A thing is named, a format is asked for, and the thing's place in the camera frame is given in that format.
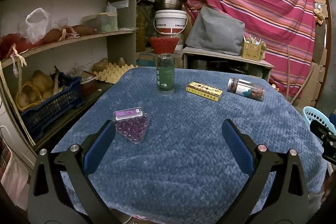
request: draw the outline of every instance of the red plastic basket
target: red plastic basket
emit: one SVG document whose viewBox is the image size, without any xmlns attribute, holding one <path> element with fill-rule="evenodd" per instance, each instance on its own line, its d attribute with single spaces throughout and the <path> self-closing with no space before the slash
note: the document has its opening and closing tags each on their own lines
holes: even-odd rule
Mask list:
<svg viewBox="0 0 336 224">
<path fill-rule="evenodd" d="M 177 37 L 151 37 L 149 39 L 154 53 L 173 53 L 179 41 Z"/>
</svg>

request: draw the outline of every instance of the light blue plastic basket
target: light blue plastic basket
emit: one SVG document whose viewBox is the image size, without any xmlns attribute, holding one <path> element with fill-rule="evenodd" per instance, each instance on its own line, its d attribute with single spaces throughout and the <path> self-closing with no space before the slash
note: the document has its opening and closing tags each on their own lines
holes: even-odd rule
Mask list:
<svg viewBox="0 0 336 224">
<path fill-rule="evenodd" d="M 336 135 L 334 125 L 329 121 L 326 115 L 318 111 L 316 108 L 305 106 L 302 110 L 302 116 L 308 127 L 310 126 L 312 120 L 317 120 Z"/>
</svg>

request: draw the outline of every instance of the white plastic bucket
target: white plastic bucket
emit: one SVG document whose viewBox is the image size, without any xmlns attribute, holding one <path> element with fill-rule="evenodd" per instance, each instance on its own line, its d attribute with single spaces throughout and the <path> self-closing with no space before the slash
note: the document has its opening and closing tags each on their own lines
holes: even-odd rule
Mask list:
<svg viewBox="0 0 336 224">
<path fill-rule="evenodd" d="M 160 34 L 179 34 L 187 23 L 187 13 L 181 10 L 159 10 L 154 17 L 154 28 Z"/>
</svg>

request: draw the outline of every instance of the gray cover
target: gray cover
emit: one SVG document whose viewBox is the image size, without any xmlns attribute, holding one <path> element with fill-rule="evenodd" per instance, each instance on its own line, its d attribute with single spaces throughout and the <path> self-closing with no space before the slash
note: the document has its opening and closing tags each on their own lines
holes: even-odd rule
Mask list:
<svg viewBox="0 0 336 224">
<path fill-rule="evenodd" d="M 244 29 L 244 22 L 204 6 L 185 43 L 203 50 L 240 55 Z"/>
<path fill-rule="evenodd" d="M 258 102 L 226 91 L 230 77 L 262 85 Z M 219 102 L 185 91 L 192 81 L 224 90 Z M 308 192 L 321 189 L 327 162 L 322 146 L 285 98 L 265 80 L 217 71 L 175 70 L 172 96 L 157 92 L 156 69 L 134 68 L 107 90 L 55 147 L 67 150 L 98 132 L 113 112 L 141 106 L 150 118 L 145 139 L 132 144 L 117 134 L 98 169 L 89 179 L 109 208 L 169 224 L 214 224 L 229 208 L 248 176 L 243 174 L 221 126 L 232 119 L 237 128 L 270 150 L 298 151 Z M 255 207 L 263 207 L 271 189 L 269 177 Z M 64 183 L 72 188 L 67 175 Z M 83 212 L 73 190 L 75 208 Z"/>
</svg>

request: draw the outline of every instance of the cable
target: cable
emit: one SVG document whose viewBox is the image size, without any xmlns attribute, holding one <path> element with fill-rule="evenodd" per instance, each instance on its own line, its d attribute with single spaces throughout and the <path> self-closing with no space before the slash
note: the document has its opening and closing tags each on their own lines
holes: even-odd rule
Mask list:
<svg viewBox="0 0 336 224">
<path fill-rule="evenodd" d="M 5 140 L 5 138 L 3 137 L 3 134 L 2 134 L 2 131 L 1 131 L 1 128 L 5 128 L 6 130 L 7 130 L 7 132 L 8 132 L 8 135 L 10 136 L 10 138 L 12 139 L 12 142 L 13 142 L 13 144 L 16 146 L 16 148 L 20 151 L 20 149 L 17 147 L 17 145 L 15 144 L 15 142 L 14 142 L 14 140 L 13 140 L 13 138 L 12 138 L 12 136 L 11 136 L 11 134 L 9 133 L 9 130 L 8 130 L 8 128 L 6 127 L 6 126 L 4 126 L 4 125 L 2 125 L 2 126 L 0 126 L 0 135 L 1 135 L 1 138 L 2 138 L 2 140 L 4 141 L 4 143 L 5 143 L 5 145 L 19 158 L 19 159 L 21 159 L 19 156 L 18 156 L 18 154 L 8 145 L 8 143 L 6 142 L 6 140 Z M 25 155 L 25 154 L 23 154 L 22 153 L 22 155 L 31 163 L 31 165 L 32 166 L 34 166 L 35 164 Z"/>
<path fill-rule="evenodd" d="M 132 219 L 132 216 L 129 217 L 123 224 L 127 224 Z"/>
</svg>

